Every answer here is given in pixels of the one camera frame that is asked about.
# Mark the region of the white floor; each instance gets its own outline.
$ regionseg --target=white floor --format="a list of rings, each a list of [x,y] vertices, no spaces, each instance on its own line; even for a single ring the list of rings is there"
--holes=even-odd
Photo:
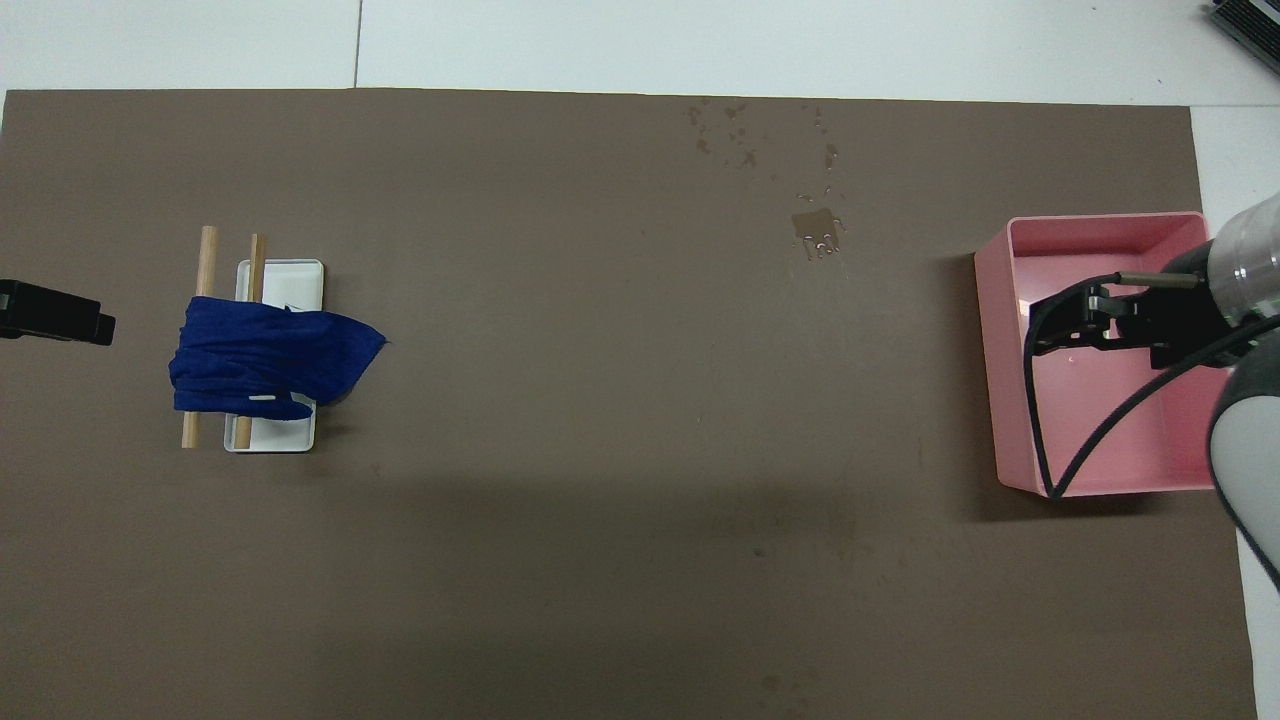
[[[458,87],[1190,105],[1210,227],[1280,191],[1280,76],[1199,0],[4,0],[0,90]],[[1242,544],[1258,714],[1280,596]]]

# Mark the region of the blue cloth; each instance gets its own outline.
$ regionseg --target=blue cloth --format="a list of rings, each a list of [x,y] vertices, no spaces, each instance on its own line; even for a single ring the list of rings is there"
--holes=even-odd
[[[301,420],[349,391],[387,338],[351,318],[192,297],[169,363],[175,410]],[[275,396],[250,400],[250,396]]]

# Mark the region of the black cable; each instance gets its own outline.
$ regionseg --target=black cable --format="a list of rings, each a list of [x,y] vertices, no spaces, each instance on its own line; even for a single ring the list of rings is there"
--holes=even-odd
[[[1271,318],[1266,318],[1265,320],[1251,323],[1217,338],[1210,345],[1206,345],[1204,347],[1187,355],[1178,363],[1166,368],[1162,373],[1148,380],[1147,384],[1142,386],[1137,392],[1125,398],[1124,402],[1117,405],[1116,409],[1112,410],[1111,414],[1093,429],[1088,439],[1084,441],[1084,445],[1080,446],[1080,450],[1078,450],[1075,456],[1071,457],[1071,461],[1066,466],[1066,471],[1062,473],[1062,478],[1057,483],[1053,483],[1052,474],[1048,469],[1048,457],[1044,452],[1044,437],[1039,425],[1039,409],[1036,404],[1036,379],[1032,373],[1032,357],[1036,350],[1036,337],[1039,334],[1039,328],[1043,325],[1044,316],[1048,315],[1048,311],[1057,305],[1061,305],[1066,297],[1087,287],[1115,283],[1119,279],[1120,273],[1098,275],[1096,278],[1080,281],[1062,292],[1046,299],[1041,305],[1041,311],[1037,313],[1036,318],[1032,318],[1030,327],[1027,331],[1027,341],[1023,345],[1023,374],[1027,380],[1027,407],[1030,414],[1032,439],[1036,445],[1036,460],[1039,464],[1041,482],[1044,486],[1044,493],[1051,500],[1059,500],[1062,497],[1062,493],[1066,492],[1068,486],[1071,484],[1071,479],[1074,479],[1075,474],[1079,473],[1080,466],[1084,465],[1085,460],[1088,460],[1093,448],[1096,448],[1098,443],[1102,442],[1102,438],[1106,437],[1106,434],[1111,432],[1111,429],[1115,428],[1116,424],[1119,424],[1120,420],[1123,420],[1125,415],[1128,415],[1143,400],[1147,400],[1155,395],[1156,391],[1171,383],[1179,375],[1187,373],[1192,368],[1196,368],[1215,355],[1219,355],[1220,352],[1236,345],[1248,342],[1263,333],[1280,328],[1280,315],[1274,315]]]

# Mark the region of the pink plastic container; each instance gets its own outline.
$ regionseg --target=pink plastic container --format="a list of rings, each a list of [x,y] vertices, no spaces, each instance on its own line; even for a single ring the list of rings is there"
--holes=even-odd
[[[1208,228],[1199,213],[1014,218],[974,255],[1001,483],[1044,495],[1021,370],[1030,304],[1091,275],[1158,272],[1204,242]],[[1157,374],[1146,350],[1092,347],[1037,357],[1034,370],[1055,482],[1093,428]],[[1226,370],[1196,368],[1157,392],[1098,445],[1066,495],[1211,488],[1204,438],[1225,382]]]

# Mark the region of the wooden dowel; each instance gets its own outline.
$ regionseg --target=wooden dowel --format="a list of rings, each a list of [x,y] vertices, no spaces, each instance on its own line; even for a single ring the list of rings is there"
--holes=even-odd
[[[253,233],[248,252],[248,301],[262,301],[262,275],[266,274],[266,236]],[[250,438],[253,434],[253,418],[237,415],[236,418],[236,450],[248,450]]]
[[[218,258],[218,228],[200,229],[200,264],[196,266],[196,295],[214,293],[214,260]],[[187,410],[182,414],[182,447],[200,446],[200,414]]]

